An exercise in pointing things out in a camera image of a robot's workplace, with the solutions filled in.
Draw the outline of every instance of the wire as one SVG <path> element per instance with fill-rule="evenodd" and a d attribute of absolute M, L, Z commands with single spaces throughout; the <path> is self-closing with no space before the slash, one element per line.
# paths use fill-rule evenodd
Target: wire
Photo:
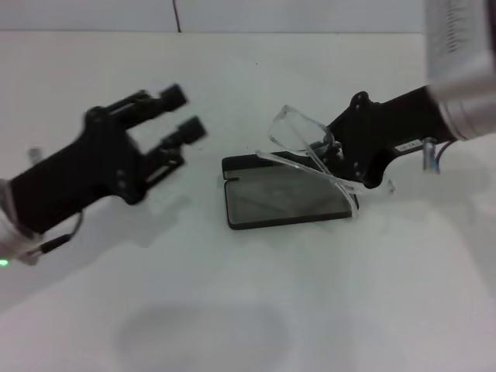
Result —
<path fill-rule="evenodd" d="M 446 145 L 444 145 L 441 150 L 438 152 L 438 154 L 436 155 L 436 164 L 437 164 L 437 167 L 439 169 L 439 162 L 441 161 L 441 156 L 444 154 L 444 152 L 448 149 L 448 147 L 450 147 L 451 145 L 453 145 L 456 141 L 449 141 Z"/>
<path fill-rule="evenodd" d="M 77 215 L 77 221 L 76 225 L 74 226 L 74 230 L 71 233 L 71 239 L 76 236 L 76 234 L 79 232 L 81 229 L 81 225 L 83 224 L 84 221 L 84 212 L 80 211 L 79 214 Z"/>
<path fill-rule="evenodd" d="M 172 6 L 174 7 L 174 15 L 176 16 L 176 26 L 177 26 L 177 31 L 179 33 L 182 33 L 182 30 L 181 30 L 181 21 L 179 19 L 179 12 L 177 11 L 177 4 L 176 4 L 176 0 L 172 0 Z"/>
<path fill-rule="evenodd" d="M 70 234 L 63 234 L 58 236 L 55 239 L 49 240 L 48 242 L 40 245 L 35 251 L 33 251 L 33 255 L 47 254 L 52 250 L 55 250 L 59 246 L 64 245 L 65 243 L 69 243 L 78 233 L 81 228 L 81 225 L 84 221 L 84 213 L 83 211 L 79 212 L 77 215 L 76 225 L 74 226 L 74 230 Z"/>

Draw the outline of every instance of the white wall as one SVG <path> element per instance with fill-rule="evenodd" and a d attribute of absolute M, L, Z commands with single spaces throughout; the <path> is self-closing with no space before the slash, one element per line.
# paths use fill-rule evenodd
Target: white wall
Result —
<path fill-rule="evenodd" d="M 183 30 L 348 33 L 422 31 L 422 0 L 179 0 Z"/>
<path fill-rule="evenodd" d="M 183 31 L 420 32 L 422 0 L 177 0 Z M 0 29 L 176 30 L 172 0 L 3 0 Z"/>
<path fill-rule="evenodd" d="M 0 0 L 0 29 L 176 31 L 170 0 Z"/>

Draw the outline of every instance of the label sticker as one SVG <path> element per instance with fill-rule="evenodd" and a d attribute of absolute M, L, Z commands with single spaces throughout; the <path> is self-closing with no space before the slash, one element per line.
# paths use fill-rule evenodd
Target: label sticker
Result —
<path fill-rule="evenodd" d="M 400 146 L 396 146 L 395 149 L 398 151 L 404 152 L 407 150 L 415 149 L 416 147 L 419 147 L 421 145 L 422 145 L 422 142 L 419 139 L 414 139 L 413 141 L 403 143 Z"/>

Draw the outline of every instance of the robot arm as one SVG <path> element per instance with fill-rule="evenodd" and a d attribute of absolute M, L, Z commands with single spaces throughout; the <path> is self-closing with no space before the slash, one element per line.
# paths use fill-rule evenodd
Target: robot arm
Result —
<path fill-rule="evenodd" d="M 422 149 L 424 169 L 439 171 L 437 143 L 496 132 L 496 2 L 425 0 L 425 14 L 429 85 L 384 104 L 355 95 L 328 127 L 336 176 L 375 188 L 391 161 Z"/>
<path fill-rule="evenodd" d="M 100 198 L 116 195 L 129 205 L 184 164 L 181 147 L 205 135 L 199 119 L 142 154 L 127 130 L 186 103 L 175 85 L 152 98 L 140 91 L 109 107 L 86 112 L 82 134 L 69 146 L 0 184 L 0 259 L 36 258 L 66 243 L 71 234 L 40 245 L 41 236 Z"/>

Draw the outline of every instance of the white table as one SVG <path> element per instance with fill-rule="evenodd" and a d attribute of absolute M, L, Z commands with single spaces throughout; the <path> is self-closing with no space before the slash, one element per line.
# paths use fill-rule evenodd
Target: white table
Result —
<path fill-rule="evenodd" d="M 144 149 L 193 113 L 210 132 L 144 204 L 101 201 L 69 246 L 0 270 L 0 370 L 494 372 L 494 137 L 440 177 L 395 161 L 397 194 L 355 222 L 226 224 L 221 160 L 274 150 L 283 104 L 330 122 L 421 86 L 422 56 L 417 35 L 0 33 L 5 178 L 141 88 L 192 101 L 135 130 Z"/>

